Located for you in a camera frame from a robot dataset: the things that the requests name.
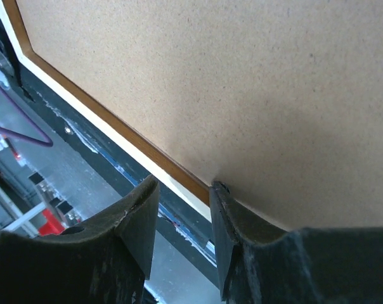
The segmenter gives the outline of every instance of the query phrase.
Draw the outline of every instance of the black plastic part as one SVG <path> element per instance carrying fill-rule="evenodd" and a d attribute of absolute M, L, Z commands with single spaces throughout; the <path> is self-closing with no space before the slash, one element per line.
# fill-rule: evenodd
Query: black plastic part
<path fill-rule="evenodd" d="M 210 204 L 227 303 L 383 303 L 383 228 L 285 232 L 220 182 Z"/>
<path fill-rule="evenodd" d="M 0 303 L 141 303 L 158 203 L 159 183 L 150 176 L 59 236 L 1 231 Z"/>
<path fill-rule="evenodd" d="M 44 178 L 42 177 L 41 174 L 39 174 L 38 172 L 35 172 L 34 174 L 32 174 L 30 177 L 28 177 L 30 179 L 31 182 L 33 182 L 35 185 L 38 185 L 40 182 L 42 182 L 44 180 Z"/>
<path fill-rule="evenodd" d="M 3 27 L 3 24 L 0 20 L 0 52 L 8 59 L 14 69 L 14 75 L 8 74 L 6 71 L 4 74 L 7 76 L 8 81 L 15 86 L 22 86 L 21 75 L 20 75 L 20 64 L 18 58 L 14 52 L 13 46 L 11 45 L 10 40 L 8 39 L 7 33 Z"/>
<path fill-rule="evenodd" d="M 58 206 L 57 206 L 57 209 L 59 209 L 59 211 L 65 215 L 66 213 L 68 213 L 69 211 L 71 211 L 73 209 L 72 205 L 69 204 L 67 201 L 63 201 L 62 203 L 60 203 Z"/>
<path fill-rule="evenodd" d="M 54 198 L 49 202 L 49 205 L 53 208 L 56 208 L 61 203 L 59 198 Z"/>

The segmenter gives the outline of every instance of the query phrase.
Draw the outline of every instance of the screw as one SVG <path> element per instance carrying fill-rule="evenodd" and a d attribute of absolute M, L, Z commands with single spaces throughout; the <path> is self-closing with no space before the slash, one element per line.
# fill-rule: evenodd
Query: screw
<path fill-rule="evenodd" d="M 71 128 L 69 128 L 69 127 L 65 127 L 65 133 L 66 134 L 69 134 L 69 135 L 72 135 L 73 134 L 73 131 L 72 131 L 72 129 Z"/>

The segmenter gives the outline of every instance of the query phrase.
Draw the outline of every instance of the purple wire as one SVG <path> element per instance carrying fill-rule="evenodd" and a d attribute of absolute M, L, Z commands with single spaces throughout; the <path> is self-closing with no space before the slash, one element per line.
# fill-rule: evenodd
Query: purple wire
<path fill-rule="evenodd" d="M 20 108 L 20 106 L 14 100 L 12 100 L 12 98 L 7 94 L 7 92 L 1 86 L 0 86 L 0 94 L 3 95 L 11 105 L 14 106 L 14 108 L 21 114 L 21 116 L 25 117 L 26 121 L 28 121 L 28 123 L 31 124 L 31 126 L 33 126 L 33 128 L 36 131 L 38 131 L 38 133 L 40 133 L 41 137 L 45 141 L 41 141 L 39 139 L 35 139 L 30 136 L 26 136 L 21 133 L 18 133 L 9 129 L 5 129 L 2 127 L 0 127 L 0 134 L 7 135 L 9 137 L 18 138 L 23 141 L 36 144 L 38 146 L 52 147 L 53 146 L 52 139 L 48 135 L 46 135 L 46 133 Z"/>

